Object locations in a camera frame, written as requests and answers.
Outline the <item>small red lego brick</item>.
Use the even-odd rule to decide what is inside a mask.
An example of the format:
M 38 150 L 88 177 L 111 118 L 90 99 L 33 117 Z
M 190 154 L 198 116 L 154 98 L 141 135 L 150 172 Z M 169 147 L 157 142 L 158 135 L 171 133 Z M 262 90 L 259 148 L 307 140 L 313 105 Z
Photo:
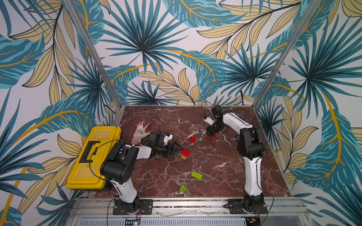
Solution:
M 196 139 L 195 139 L 193 136 L 191 136 L 191 137 L 189 138 L 189 141 L 190 141 L 191 143 L 194 143 L 194 142 L 196 141 Z

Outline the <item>green 2x2 lego front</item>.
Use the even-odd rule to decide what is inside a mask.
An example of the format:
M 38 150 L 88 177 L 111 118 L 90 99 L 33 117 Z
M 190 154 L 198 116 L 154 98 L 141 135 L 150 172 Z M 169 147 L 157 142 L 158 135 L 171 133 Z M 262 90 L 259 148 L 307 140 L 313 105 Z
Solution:
M 179 191 L 180 191 L 182 194 L 184 194 L 184 193 L 186 193 L 186 191 L 187 191 L 187 187 L 184 186 L 184 185 L 181 185 Z

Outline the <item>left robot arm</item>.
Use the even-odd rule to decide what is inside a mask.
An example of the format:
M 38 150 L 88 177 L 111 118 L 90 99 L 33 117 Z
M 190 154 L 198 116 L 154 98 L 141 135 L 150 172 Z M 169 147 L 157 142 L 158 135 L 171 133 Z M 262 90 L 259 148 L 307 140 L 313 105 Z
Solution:
M 179 143 L 172 141 L 173 135 L 151 132 L 144 145 L 128 145 L 116 142 L 100 167 L 100 174 L 115 187 L 123 203 L 136 203 L 139 197 L 131 175 L 137 160 L 150 159 L 157 155 L 167 158 L 184 150 Z

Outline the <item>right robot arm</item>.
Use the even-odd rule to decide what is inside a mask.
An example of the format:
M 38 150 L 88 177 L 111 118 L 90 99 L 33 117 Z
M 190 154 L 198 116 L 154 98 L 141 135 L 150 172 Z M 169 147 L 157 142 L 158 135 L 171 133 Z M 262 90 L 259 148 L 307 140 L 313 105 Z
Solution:
M 262 139 L 259 137 L 258 128 L 239 118 L 234 112 L 223 109 L 219 105 L 212 107 L 214 119 L 209 115 L 204 116 L 207 135 L 212 137 L 225 128 L 233 129 L 239 135 L 237 144 L 238 152 L 245 162 L 246 183 L 244 198 L 249 207 L 264 204 L 264 194 L 261 187 L 261 161 L 265 151 Z

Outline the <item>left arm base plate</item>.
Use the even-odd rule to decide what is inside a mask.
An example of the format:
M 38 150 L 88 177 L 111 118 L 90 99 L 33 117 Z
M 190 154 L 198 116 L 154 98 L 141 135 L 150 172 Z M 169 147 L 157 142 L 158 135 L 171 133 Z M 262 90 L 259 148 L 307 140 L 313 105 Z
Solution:
M 113 215 L 151 215 L 153 210 L 152 199 L 135 199 L 132 203 L 115 200 Z

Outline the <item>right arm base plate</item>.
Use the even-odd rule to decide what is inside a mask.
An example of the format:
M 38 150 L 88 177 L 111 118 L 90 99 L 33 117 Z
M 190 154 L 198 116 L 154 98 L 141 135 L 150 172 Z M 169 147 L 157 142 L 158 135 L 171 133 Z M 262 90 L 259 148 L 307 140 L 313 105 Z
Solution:
M 266 214 L 268 212 L 264 201 L 245 199 L 228 199 L 223 205 L 230 214 Z

